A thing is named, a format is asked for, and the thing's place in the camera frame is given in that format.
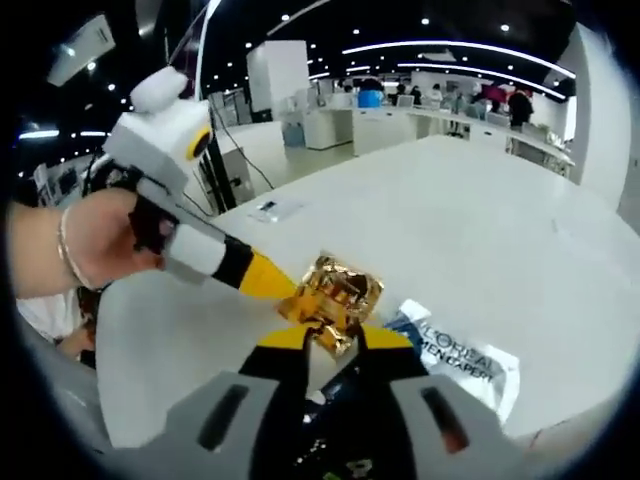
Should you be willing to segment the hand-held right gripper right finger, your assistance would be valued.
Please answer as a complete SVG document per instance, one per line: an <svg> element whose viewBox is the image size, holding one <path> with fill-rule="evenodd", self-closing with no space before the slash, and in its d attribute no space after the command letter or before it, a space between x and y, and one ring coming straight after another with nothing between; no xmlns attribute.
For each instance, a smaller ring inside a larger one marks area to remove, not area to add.
<svg viewBox="0 0 640 480"><path fill-rule="evenodd" d="M426 372L403 335L357 331L363 435L382 479L521 479L524 455L496 414Z"/></svg>

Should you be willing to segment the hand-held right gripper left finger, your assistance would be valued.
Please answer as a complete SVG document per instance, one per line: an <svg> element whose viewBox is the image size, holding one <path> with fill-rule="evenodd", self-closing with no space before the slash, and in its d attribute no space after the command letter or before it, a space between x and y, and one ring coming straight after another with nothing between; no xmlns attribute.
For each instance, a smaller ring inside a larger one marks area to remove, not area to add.
<svg viewBox="0 0 640 480"><path fill-rule="evenodd" d="M150 478L292 478L317 330L268 334L238 372L218 374L172 407L149 444Z"/></svg>

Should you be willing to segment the person's left hand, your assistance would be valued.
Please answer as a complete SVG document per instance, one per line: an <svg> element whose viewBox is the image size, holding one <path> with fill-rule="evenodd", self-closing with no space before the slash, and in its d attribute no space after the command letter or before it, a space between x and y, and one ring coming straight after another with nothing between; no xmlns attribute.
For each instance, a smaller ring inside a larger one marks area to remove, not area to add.
<svg viewBox="0 0 640 480"><path fill-rule="evenodd" d="M92 193L65 210L64 245L83 286L98 289L130 275L164 267L161 256L135 249L129 214L137 200L132 192L112 188Z"/></svg>

